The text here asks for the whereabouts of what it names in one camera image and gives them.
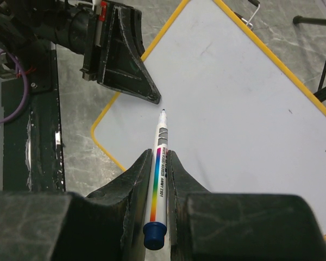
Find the black robotic arm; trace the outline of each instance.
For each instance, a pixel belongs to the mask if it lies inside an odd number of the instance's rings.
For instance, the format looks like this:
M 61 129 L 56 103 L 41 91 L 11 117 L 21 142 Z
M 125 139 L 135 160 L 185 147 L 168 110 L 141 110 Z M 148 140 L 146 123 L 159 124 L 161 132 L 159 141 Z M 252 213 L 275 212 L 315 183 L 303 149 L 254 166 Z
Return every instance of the black robotic arm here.
M 145 50 L 139 10 L 110 1 L 93 8 L 60 0 L 0 0 L 0 48 L 17 56 L 25 69 L 39 73 L 46 58 L 41 39 L 82 54 L 85 80 L 160 102 L 141 60 Z

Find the whiteboard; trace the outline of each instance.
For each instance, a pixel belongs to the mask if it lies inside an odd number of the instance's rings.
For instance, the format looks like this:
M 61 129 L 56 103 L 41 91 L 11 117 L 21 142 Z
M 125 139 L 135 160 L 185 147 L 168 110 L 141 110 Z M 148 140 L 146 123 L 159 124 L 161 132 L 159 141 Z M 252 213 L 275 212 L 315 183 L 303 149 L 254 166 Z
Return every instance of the whiteboard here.
M 326 234 L 326 109 L 221 1 L 182 2 L 143 59 L 161 103 L 117 94 L 93 127 L 122 169 L 165 109 L 169 149 L 208 190 L 300 195 Z

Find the marker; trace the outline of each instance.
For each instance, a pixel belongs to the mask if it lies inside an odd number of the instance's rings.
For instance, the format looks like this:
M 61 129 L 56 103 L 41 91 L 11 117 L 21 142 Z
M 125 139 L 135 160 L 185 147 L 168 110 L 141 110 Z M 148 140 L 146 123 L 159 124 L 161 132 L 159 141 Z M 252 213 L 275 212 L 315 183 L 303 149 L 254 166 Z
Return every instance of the marker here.
M 161 249 L 167 233 L 167 154 L 167 114 L 163 110 L 156 129 L 143 227 L 144 245 L 150 250 Z

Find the wire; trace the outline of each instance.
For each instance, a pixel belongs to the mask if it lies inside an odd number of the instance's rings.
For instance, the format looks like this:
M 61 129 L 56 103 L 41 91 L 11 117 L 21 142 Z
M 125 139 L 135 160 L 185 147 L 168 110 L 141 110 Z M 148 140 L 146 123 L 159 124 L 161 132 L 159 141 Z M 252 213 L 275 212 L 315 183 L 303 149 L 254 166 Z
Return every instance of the wire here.
M 33 73 L 33 72 L 35 72 L 36 71 L 36 68 L 33 68 L 33 67 L 31 67 L 28 71 L 26 71 L 26 75 L 29 75 L 29 74 L 31 74 L 31 73 Z M 16 74 L 16 77 L 17 78 L 20 78 L 22 76 L 22 74 L 20 73 L 20 72 L 18 72 L 17 74 Z
M 0 124 L 7 123 L 9 121 L 14 120 L 24 109 L 24 105 L 25 105 L 26 101 L 28 100 L 28 96 L 29 96 L 29 83 L 28 83 L 28 78 L 27 78 L 27 75 L 26 75 L 26 72 L 25 72 L 23 66 L 19 63 L 19 61 L 12 54 L 10 54 L 10 53 L 7 53 L 7 54 L 12 59 L 12 61 L 16 64 L 18 70 L 21 72 L 21 76 L 22 76 L 23 82 L 24 82 L 24 93 L 23 93 L 22 101 L 21 101 L 20 105 L 17 107 L 17 109 L 10 116 L 7 116 L 6 118 L 0 120 Z

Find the marble-patterned floor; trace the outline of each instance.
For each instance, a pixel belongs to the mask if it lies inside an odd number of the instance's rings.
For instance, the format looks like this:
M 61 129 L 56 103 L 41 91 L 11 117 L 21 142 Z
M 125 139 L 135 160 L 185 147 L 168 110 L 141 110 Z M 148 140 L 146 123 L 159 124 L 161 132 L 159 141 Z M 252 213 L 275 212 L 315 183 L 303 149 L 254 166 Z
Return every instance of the marble-patterned floor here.
M 122 2 L 142 11 L 142 35 L 147 47 L 180 0 Z M 255 10 L 246 0 L 224 2 L 245 18 L 249 18 Z M 326 9 L 318 0 L 261 0 L 261 9 L 252 22 L 253 32 L 315 92 L 326 57 L 326 27 L 309 24 L 294 26 L 292 18 L 296 15 L 326 18 Z M 114 92 L 82 80 L 79 71 L 82 63 L 82 56 L 58 47 L 66 186 L 69 191 L 87 195 L 116 178 L 121 171 L 90 137 L 91 125 Z M 168 248 L 148 252 L 146 259 L 169 260 Z

